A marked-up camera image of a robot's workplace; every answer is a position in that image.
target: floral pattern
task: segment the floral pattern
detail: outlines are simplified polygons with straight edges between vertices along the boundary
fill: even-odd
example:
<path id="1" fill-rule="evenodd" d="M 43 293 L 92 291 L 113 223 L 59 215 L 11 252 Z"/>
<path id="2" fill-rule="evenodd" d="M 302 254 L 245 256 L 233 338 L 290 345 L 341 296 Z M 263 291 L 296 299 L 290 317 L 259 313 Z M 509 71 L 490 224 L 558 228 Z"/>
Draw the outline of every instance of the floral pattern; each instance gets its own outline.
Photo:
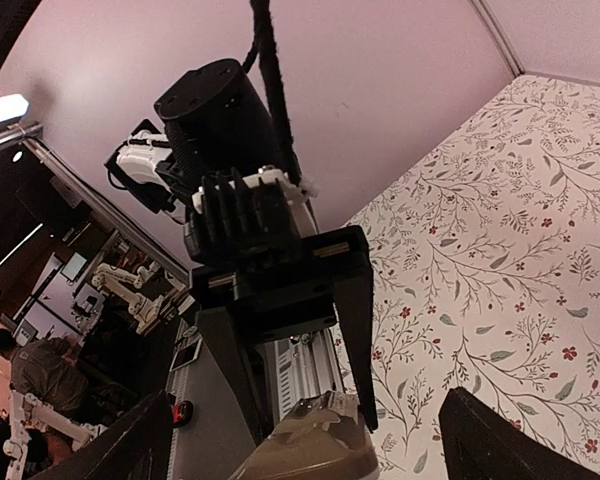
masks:
<path id="1" fill-rule="evenodd" d="M 447 478 L 456 386 L 600 472 L 600 88 L 514 80 L 351 223 L 375 269 L 382 478 Z"/>

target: gray shirt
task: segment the gray shirt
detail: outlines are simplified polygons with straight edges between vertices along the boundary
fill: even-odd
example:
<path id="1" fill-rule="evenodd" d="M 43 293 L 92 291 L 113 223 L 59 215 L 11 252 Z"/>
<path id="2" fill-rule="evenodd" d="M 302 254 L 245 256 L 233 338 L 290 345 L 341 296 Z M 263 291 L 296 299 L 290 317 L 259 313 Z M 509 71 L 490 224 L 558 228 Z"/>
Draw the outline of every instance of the gray shirt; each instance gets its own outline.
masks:
<path id="1" fill-rule="evenodd" d="M 80 407 L 88 382 L 61 358 L 69 347 L 66 340 L 52 338 L 18 348 L 11 358 L 11 383 L 23 395 L 33 393 L 70 416 Z"/>

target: person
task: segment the person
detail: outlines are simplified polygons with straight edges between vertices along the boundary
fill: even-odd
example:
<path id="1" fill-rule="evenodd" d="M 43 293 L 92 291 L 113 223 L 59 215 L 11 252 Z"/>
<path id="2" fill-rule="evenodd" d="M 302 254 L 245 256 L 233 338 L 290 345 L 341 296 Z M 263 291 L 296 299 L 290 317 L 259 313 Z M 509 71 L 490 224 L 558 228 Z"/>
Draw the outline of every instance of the person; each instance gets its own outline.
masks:
<path id="1" fill-rule="evenodd" d="M 91 423 L 81 417 L 88 403 L 89 382 L 62 359 L 71 344 L 51 338 L 20 347 L 9 330 L 0 329 L 0 355 L 11 362 L 11 384 L 23 395 L 34 394 L 67 418 Z"/>
<path id="2" fill-rule="evenodd" d="M 71 455 L 71 447 L 61 436 L 53 432 L 42 433 L 35 429 L 27 429 L 27 432 L 31 440 L 28 444 L 23 478 L 29 478 L 51 466 L 58 465 Z M 4 480 L 9 468 L 10 459 L 5 455 L 2 446 L 10 437 L 9 424 L 0 423 L 0 480 Z"/>

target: white wall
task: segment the white wall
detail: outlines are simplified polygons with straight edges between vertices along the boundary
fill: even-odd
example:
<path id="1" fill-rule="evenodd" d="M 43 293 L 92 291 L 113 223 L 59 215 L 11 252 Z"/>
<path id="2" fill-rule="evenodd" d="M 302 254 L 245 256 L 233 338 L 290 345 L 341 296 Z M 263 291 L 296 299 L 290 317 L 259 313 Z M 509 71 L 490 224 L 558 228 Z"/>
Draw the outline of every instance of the white wall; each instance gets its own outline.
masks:
<path id="1" fill-rule="evenodd" d="M 525 70 L 600 83 L 600 0 L 487 0 Z"/>
<path id="2" fill-rule="evenodd" d="M 323 228 L 340 226 L 511 80 L 467 0 L 272 2 L 305 173 Z M 45 138 L 93 187 L 181 259 L 181 231 L 102 163 L 186 70 L 242 59 L 247 0 L 45 0 L 0 73 Z M 251 75 L 262 93 L 259 75 Z"/>

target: green leaf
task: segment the green leaf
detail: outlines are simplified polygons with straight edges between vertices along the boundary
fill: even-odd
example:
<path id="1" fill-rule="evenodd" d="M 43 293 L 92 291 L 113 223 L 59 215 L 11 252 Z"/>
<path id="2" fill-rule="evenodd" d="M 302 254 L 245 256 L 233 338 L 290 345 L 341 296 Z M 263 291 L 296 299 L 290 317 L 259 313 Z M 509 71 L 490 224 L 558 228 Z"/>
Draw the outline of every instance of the green leaf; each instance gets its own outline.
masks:
<path id="1" fill-rule="evenodd" d="M 573 385 L 576 383 L 576 378 L 578 377 L 575 376 L 573 377 L 573 380 L 565 383 L 564 387 L 562 387 L 560 391 L 556 393 L 556 396 L 554 398 L 559 401 L 566 400 L 567 397 L 571 395 L 571 392 L 573 391 Z"/>
<path id="2" fill-rule="evenodd" d="M 531 407 L 530 405 L 527 405 L 526 403 L 522 403 L 522 402 L 518 402 L 516 403 L 516 405 L 518 405 L 518 408 L 520 410 L 522 410 L 524 413 L 526 413 L 527 415 L 537 415 L 538 412 L 536 412 L 536 409 Z"/>
<path id="3" fill-rule="evenodd" d="M 422 473 L 422 471 L 424 470 L 424 467 L 427 465 L 428 454 L 429 454 L 429 451 L 425 450 L 424 453 L 422 455 L 420 455 L 420 458 L 416 462 L 416 466 L 413 467 L 413 473 L 415 473 L 416 475 L 419 473 Z"/>
<path id="4" fill-rule="evenodd" d="M 589 307 L 582 307 L 578 310 L 569 310 L 567 308 L 567 313 L 572 317 L 585 318 L 587 315 L 589 315 Z"/>
<path id="5" fill-rule="evenodd" d="M 511 290 L 515 290 L 516 288 L 513 286 L 513 283 L 511 283 L 511 280 L 509 280 L 507 277 L 502 277 L 502 281 L 507 285 L 507 287 L 509 287 Z"/>
<path id="6" fill-rule="evenodd" d="M 448 247 L 449 245 L 453 245 L 458 241 L 457 238 L 445 238 L 440 242 L 441 247 Z"/>
<path id="7" fill-rule="evenodd" d="M 440 315 L 440 321 L 442 323 L 444 323 L 445 325 L 449 325 L 450 327 L 456 326 L 456 324 L 453 323 L 453 320 L 451 320 L 451 317 L 449 315 L 447 315 L 446 313 L 443 313 L 442 315 Z"/>
<path id="8" fill-rule="evenodd" d="M 471 393 L 475 395 L 478 393 L 478 390 L 480 390 L 480 387 L 482 387 L 482 379 L 480 378 L 480 375 L 476 375 L 476 381 L 473 384 L 473 390 L 471 390 Z"/>
<path id="9" fill-rule="evenodd" d="M 404 387 L 407 386 L 407 381 L 405 380 L 404 382 L 402 382 L 400 385 L 398 385 L 398 398 L 402 398 L 402 395 L 404 394 Z"/>
<path id="10" fill-rule="evenodd" d="M 501 266 L 505 262 L 505 260 L 507 259 L 508 256 L 509 256 L 509 254 L 506 253 L 504 255 L 504 257 L 500 257 L 500 258 L 495 259 L 493 261 L 493 263 L 491 263 L 491 265 L 489 265 L 489 268 L 491 268 L 492 270 L 497 269 L 499 266 Z"/>
<path id="11" fill-rule="evenodd" d="M 509 358 L 514 353 L 516 353 L 515 350 L 513 352 L 509 352 L 507 350 L 497 350 L 497 351 L 491 353 L 491 356 L 489 358 L 491 359 L 492 362 L 495 363 L 495 362 L 504 360 L 506 358 Z"/>
<path id="12" fill-rule="evenodd" d="M 489 331 L 495 327 L 495 325 L 489 325 L 488 327 L 478 327 L 476 328 L 476 333 L 478 335 L 484 335 L 485 333 L 489 333 Z"/>
<path id="13" fill-rule="evenodd" d="M 558 173 L 556 173 L 553 178 L 551 179 L 551 182 L 549 182 L 549 186 L 553 187 L 556 183 L 558 183 L 560 181 L 560 179 L 564 177 L 564 172 L 562 170 L 560 170 Z"/>

